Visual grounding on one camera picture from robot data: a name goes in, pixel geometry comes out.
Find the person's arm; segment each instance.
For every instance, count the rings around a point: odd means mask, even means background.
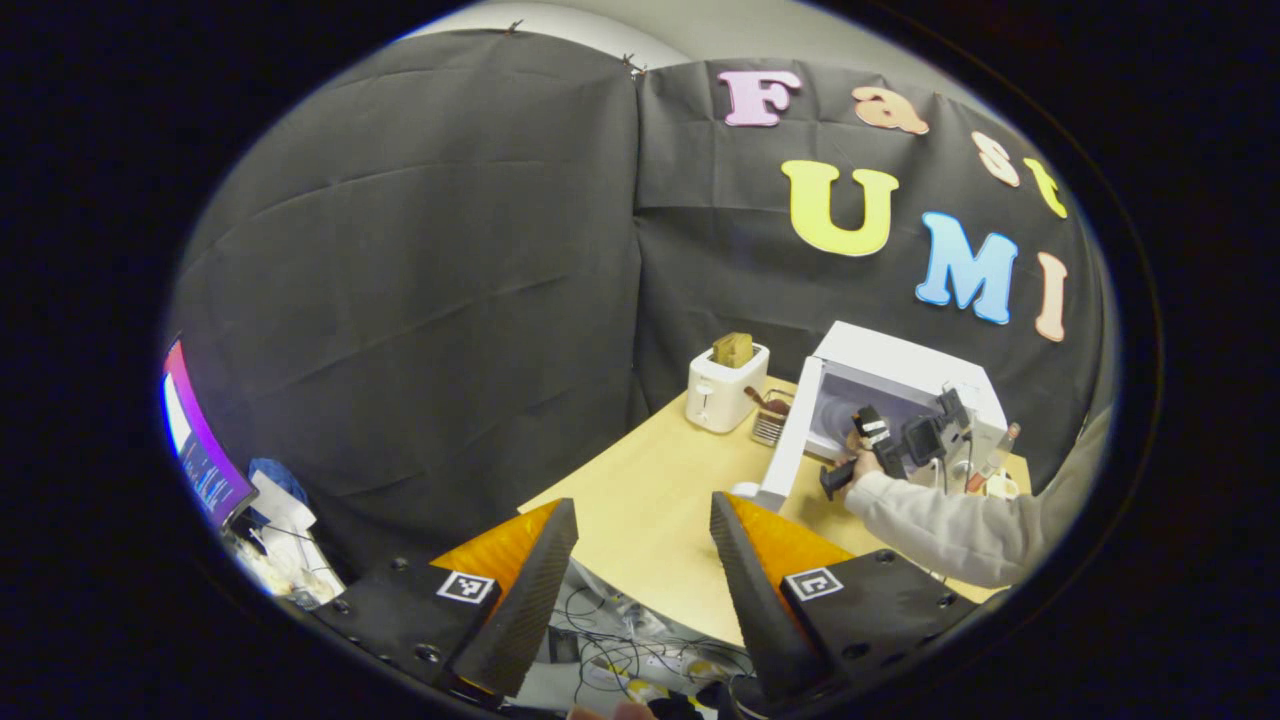
[[[845,507],[867,529],[920,565],[995,588],[1021,582],[1066,533],[1084,502],[1110,425],[1103,411],[1039,496],[1014,500],[943,495],[887,477],[859,454]]]

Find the foam letter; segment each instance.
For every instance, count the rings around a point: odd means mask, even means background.
[[[1044,302],[1039,318],[1036,318],[1036,332],[1062,342],[1066,331],[1062,328],[1062,281],[1066,279],[1066,265],[1048,252],[1039,252],[1041,268],[1044,270]]]
[[[956,305],[964,310],[982,290],[973,311],[991,323],[1009,323],[1009,286],[1014,274],[1018,246],[1002,234],[991,233],[974,256],[960,222],[943,213],[925,213],[924,225],[933,236],[929,274],[915,287],[915,296],[933,305],[951,302],[947,275],[956,291]]]
[[[929,132],[929,123],[915,114],[911,101],[892,90],[883,87],[854,88],[854,113],[869,126],[878,128],[902,128],[911,135]]]
[[[980,132],[974,132],[972,137],[974,145],[978,146],[978,158],[983,165],[987,165],[987,172],[1009,187],[1018,187],[1021,181],[1018,178],[1018,170],[1009,163],[1009,152],[1005,152],[998,142]]]
[[[1036,184],[1041,188],[1041,195],[1044,196],[1044,202],[1048,202],[1048,209],[1053,210],[1053,214],[1059,218],[1066,218],[1066,208],[1057,201],[1057,183],[1053,178],[1048,177],[1048,170],[1044,165],[1039,164],[1039,160],[1032,160],[1030,158],[1023,158],[1023,163],[1032,169],[1032,174],[1036,176]]]
[[[778,117],[764,106],[773,105],[776,110],[786,110],[791,105],[791,92],[799,90],[800,78],[795,73],[778,72],[723,72],[721,82],[728,83],[728,100],[733,109],[724,115],[724,124],[739,127],[771,127],[778,124]]]
[[[791,178],[791,227],[801,240],[818,250],[837,255],[870,255],[888,242],[888,196],[897,190],[897,178],[878,170],[854,170],[854,182],[863,186],[863,227],[837,228],[831,222],[831,183],[840,170],[813,160],[787,160],[782,172]]]

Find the metal basket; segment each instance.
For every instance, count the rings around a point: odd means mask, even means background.
[[[782,392],[781,389],[771,389],[764,393],[764,401],[782,400],[787,405],[795,402],[796,396],[790,392]],[[755,424],[751,427],[751,439],[762,445],[773,447],[778,445],[778,438],[782,437],[782,425],[787,421],[786,415],[778,415],[765,410],[764,407],[755,409]]]

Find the table surface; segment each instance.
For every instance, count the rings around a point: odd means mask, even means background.
[[[768,378],[765,391],[795,392]],[[710,536],[710,500],[740,482],[760,482],[773,448],[751,439],[755,413],[726,434],[685,419],[685,395],[571,475],[520,506],[527,512],[573,498],[579,541],[573,559],[632,600],[712,638],[742,644],[724,571]],[[780,515],[854,555],[886,547],[861,519],[827,500],[818,484],[824,461],[805,455]],[[1027,461],[1005,464],[1020,492],[1030,492]],[[974,602],[996,589],[947,580]]]

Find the cup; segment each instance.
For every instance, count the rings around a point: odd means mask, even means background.
[[[1019,493],[1018,483],[1015,483],[1014,479],[1009,477],[1009,473],[1004,470],[1001,470],[998,474],[987,478],[984,488],[987,492],[987,497],[1002,497],[1005,500],[1012,500],[1018,497]]]

